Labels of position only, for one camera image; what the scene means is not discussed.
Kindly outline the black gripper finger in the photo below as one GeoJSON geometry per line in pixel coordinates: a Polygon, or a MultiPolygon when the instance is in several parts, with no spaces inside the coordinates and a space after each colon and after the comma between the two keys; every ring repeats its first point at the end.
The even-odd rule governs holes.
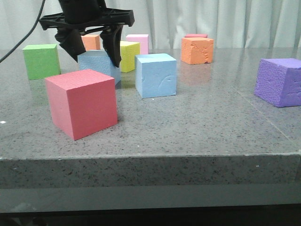
{"type": "Polygon", "coordinates": [[[103,48],[116,67],[119,67],[121,62],[120,42],[122,29],[123,25],[112,25],[100,34],[103,40],[103,48]]]}
{"type": "Polygon", "coordinates": [[[86,52],[78,30],[58,29],[55,39],[76,62],[78,61],[78,55],[86,52]]]}

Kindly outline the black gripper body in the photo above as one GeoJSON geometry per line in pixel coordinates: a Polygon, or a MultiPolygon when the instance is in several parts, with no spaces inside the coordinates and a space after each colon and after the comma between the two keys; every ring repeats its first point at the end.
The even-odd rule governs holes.
{"type": "Polygon", "coordinates": [[[95,32],[116,27],[133,26],[133,10],[106,7],[104,0],[60,0],[61,13],[43,16],[39,22],[48,28],[95,32]]]}

